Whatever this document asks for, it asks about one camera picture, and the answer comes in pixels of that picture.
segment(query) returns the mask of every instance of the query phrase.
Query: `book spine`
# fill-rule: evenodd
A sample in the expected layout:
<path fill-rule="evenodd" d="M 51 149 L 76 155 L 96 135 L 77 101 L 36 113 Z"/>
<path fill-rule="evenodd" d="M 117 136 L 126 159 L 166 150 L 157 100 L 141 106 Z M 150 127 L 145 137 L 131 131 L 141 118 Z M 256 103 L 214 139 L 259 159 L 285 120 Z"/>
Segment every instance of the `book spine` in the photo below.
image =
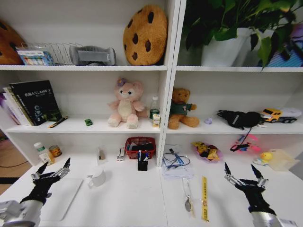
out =
<path fill-rule="evenodd" d="M 15 96 L 14 92 L 10 87 L 5 87 L 4 91 L 6 91 L 10 94 L 11 98 L 14 100 L 16 103 L 18 109 L 20 110 L 21 114 L 25 117 L 26 119 L 26 125 L 34 125 L 33 121 L 30 119 L 30 115 L 28 114 L 27 109 L 25 108 L 24 104 L 19 101 L 19 99 Z"/>
<path fill-rule="evenodd" d="M 4 102 L 5 102 L 5 105 L 6 105 L 6 107 L 7 107 L 7 110 L 6 110 L 7 114 L 10 115 L 10 117 L 14 120 L 14 122 L 15 122 L 16 124 L 21 124 L 20 121 L 19 121 L 19 120 L 17 119 L 17 117 L 15 116 L 15 114 L 13 113 L 12 109 L 10 108 L 10 106 L 9 106 L 9 104 L 8 104 L 8 101 L 7 101 L 7 100 L 4 100 Z"/>
<path fill-rule="evenodd" d="M 11 111 L 11 113 L 19 121 L 19 124 L 24 125 L 24 123 L 25 123 L 24 119 L 22 119 L 22 117 L 20 116 L 20 113 L 18 113 L 19 110 L 14 105 L 14 103 L 11 101 L 11 99 L 8 96 L 8 94 L 7 93 L 3 93 L 3 96 L 5 97 L 5 103 L 6 103 L 7 107 L 9 108 L 9 110 Z"/>

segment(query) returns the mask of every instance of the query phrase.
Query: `shelf board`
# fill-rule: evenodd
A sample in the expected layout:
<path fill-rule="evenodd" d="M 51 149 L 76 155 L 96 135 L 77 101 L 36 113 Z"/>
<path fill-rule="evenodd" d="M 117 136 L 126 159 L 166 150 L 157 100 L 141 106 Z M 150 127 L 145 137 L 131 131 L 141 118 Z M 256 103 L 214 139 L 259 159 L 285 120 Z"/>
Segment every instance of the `shelf board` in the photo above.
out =
<path fill-rule="evenodd" d="M 178 65 L 177 71 L 204 72 L 303 72 L 303 67 L 216 67 L 216 66 L 186 66 Z"/>
<path fill-rule="evenodd" d="M 200 118 L 200 124 L 191 128 L 183 123 L 180 123 L 177 130 L 167 129 L 167 134 L 245 134 L 245 130 L 233 128 L 229 126 L 223 118 L 213 117 L 213 123 L 208 125 L 204 123 L 205 118 Z M 303 124 L 295 122 L 292 124 L 283 123 L 265 123 L 266 128 L 253 127 L 251 134 L 303 134 Z"/>
<path fill-rule="evenodd" d="M 87 126 L 85 119 L 91 119 L 93 125 Z M 107 123 L 108 116 L 100 115 L 74 115 L 49 129 L 54 122 L 45 122 L 39 126 L 15 125 L 6 129 L 6 132 L 14 133 L 97 133 L 97 134 L 127 134 L 127 133 L 160 133 L 160 129 L 153 128 L 148 118 L 139 118 L 137 129 L 129 129 L 126 123 L 121 122 L 118 127 L 110 127 Z"/>
<path fill-rule="evenodd" d="M 166 71 L 167 65 L 118 65 L 118 66 L 76 66 L 76 65 L 0 65 L 0 70 L 17 71 Z"/>

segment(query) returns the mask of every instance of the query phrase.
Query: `robotic arm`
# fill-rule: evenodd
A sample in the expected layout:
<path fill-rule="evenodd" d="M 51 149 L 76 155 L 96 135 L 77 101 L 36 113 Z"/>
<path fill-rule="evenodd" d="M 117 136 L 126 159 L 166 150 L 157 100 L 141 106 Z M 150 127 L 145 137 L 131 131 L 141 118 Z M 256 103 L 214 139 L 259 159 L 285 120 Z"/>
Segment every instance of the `robotic arm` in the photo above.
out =
<path fill-rule="evenodd" d="M 257 181 L 237 179 L 229 170 L 225 163 L 225 179 L 234 185 L 237 189 L 244 192 L 250 207 L 249 212 L 253 217 L 253 224 L 255 227 L 283 227 L 276 213 L 269 207 L 262 197 L 262 192 L 265 191 L 265 184 L 268 179 L 264 179 L 261 172 L 251 165 Z"/>
<path fill-rule="evenodd" d="M 31 193 L 20 203 L 6 201 L 0 203 L 0 219 L 4 220 L 4 227 L 37 227 L 40 223 L 41 208 L 52 194 L 48 193 L 52 184 L 61 180 L 70 171 L 70 158 L 63 168 L 57 172 L 43 174 L 48 163 L 41 166 L 35 174 L 32 174 L 35 184 Z"/>

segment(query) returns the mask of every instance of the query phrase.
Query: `green shirt on teddy bear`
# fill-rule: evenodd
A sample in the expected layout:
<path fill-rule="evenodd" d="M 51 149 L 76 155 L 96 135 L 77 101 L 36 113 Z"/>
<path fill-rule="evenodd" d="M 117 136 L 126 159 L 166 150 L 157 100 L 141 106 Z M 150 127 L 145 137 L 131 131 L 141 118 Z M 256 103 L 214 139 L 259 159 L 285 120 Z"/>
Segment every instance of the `green shirt on teddy bear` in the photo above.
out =
<path fill-rule="evenodd" d="M 187 115 L 187 111 L 190 111 L 192 104 L 176 104 L 171 103 L 170 114 Z"/>

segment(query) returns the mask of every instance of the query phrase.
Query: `white desk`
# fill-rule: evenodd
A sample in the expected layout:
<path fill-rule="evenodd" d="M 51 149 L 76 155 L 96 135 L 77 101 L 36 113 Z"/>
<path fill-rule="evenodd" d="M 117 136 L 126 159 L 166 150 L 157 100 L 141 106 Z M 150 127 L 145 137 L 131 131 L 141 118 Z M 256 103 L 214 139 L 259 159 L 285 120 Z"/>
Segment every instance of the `white desk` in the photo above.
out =
<path fill-rule="evenodd" d="M 96 163 L 96 157 L 93 153 L 84 152 L 71 155 L 71 171 L 66 177 L 86 178 L 89 166 Z M 68 150 L 65 150 L 47 171 L 57 170 L 68 157 Z M 107 156 L 108 162 L 104 164 L 107 181 L 104 185 L 89 189 L 85 179 L 65 218 L 59 222 L 42 221 L 40 226 L 252 227 L 244 193 L 224 179 L 224 162 L 208 164 L 194 155 L 189 157 L 195 167 L 195 177 L 189 182 L 196 218 L 191 218 L 185 210 L 181 179 L 164 180 L 161 169 L 153 160 L 149 161 L 147 172 L 139 172 L 135 160 L 126 158 L 120 163 L 116 162 L 115 156 Z M 248 157 L 230 153 L 223 158 L 236 177 L 254 179 Z M 20 201 L 27 196 L 33 188 L 30 174 L 38 167 L 27 171 L 0 196 L 0 201 Z M 258 166 L 258 169 L 269 179 L 263 196 L 271 208 L 280 218 L 294 220 L 303 227 L 303 181 L 290 172 L 274 172 L 263 166 Z M 201 219 L 202 175 L 208 179 L 210 223 Z"/>
<path fill-rule="evenodd" d="M 256 179 L 245 154 L 228 153 L 223 162 L 206 163 L 189 155 L 195 176 L 189 180 L 196 218 L 185 210 L 182 180 L 164 180 L 161 175 L 165 210 L 169 227 L 253 227 L 245 194 L 224 179 L 224 161 L 238 179 Z M 255 165 L 269 179 L 263 197 L 278 217 L 294 220 L 303 227 L 303 181 L 290 172 L 275 172 L 270 167 Z M 210 223 L 201 219 L 202 176 L 208 183 L 208 212 Z"/>
<path fill-rule="evenodd" d="M 48 166 L 45 172 L 62 167 L 69 157 L 68 153 L 65 149 L 56 163 Z M 159 170 L 154 160 L 149 161 L 148 171 L 142 172 L 137 171 L 136 160 L 126 158 L 124 162 L 117 162 L 114 155 L 107 156 L 108 162 L 104 164 L 106 182 L 100 187 L 90 189 L 86 176 L 90 166 L 97 163 L 95 154 L 85 153 L 83 150 L 82 153 L 73 153 L 70 157 L 71 171 L 66 177 L 83 178 L 84 182 L 65 218 L 58 222 L 41 221 L 40 226 L 167 226 Z M 30 168 L 0 196 L 0 201 L 21 201 L 27 196 L 33 188 L 30 174 L 38 167 Z"/>

